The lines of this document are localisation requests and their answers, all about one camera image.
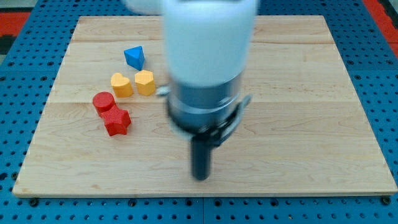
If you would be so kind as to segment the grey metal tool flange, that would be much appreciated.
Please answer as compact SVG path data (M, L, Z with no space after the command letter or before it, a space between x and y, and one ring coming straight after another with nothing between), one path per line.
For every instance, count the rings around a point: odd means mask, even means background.
M195 86L171 78L155 94L165 98L172 131L187 140L197 137L220 146L239 126L251 102L251 95L238 101L240 90L240 75L213 86Z

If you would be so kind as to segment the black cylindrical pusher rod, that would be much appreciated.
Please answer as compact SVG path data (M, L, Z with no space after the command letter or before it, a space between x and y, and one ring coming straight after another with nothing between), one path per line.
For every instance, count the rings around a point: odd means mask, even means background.
M205 180L210 175L210 162L212 143L204 134L192 137L191 149L191 170L196 180Z

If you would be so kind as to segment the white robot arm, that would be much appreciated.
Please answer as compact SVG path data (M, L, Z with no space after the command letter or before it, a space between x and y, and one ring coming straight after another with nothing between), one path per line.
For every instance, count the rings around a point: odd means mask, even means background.
M190 138L191 173L210 174L211 152L239 126L240 97L257 1L125 0L132 12L160 16L168 84L157 90L176 129Z

